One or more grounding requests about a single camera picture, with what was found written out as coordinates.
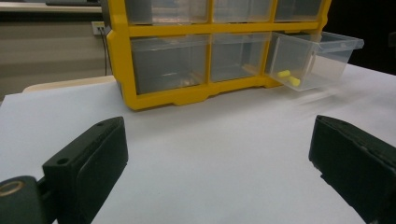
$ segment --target white table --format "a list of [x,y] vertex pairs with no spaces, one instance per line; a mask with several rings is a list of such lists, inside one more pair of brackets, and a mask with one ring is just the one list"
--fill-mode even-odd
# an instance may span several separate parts
[[363,223],[308,160],[316,115],[396,146],[396,77],[348,65],[340,84],[248,89],[135,112],[115,82],[9,95],[0,180],[41,165],[94,123],[124,116],[130,160],[94,223]]

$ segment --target gray wall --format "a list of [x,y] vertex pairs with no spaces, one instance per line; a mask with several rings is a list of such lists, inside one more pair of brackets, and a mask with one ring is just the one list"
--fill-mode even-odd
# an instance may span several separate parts
[[35,84],[104,75],[102,38],[90,22],[0,24],[0,101]]

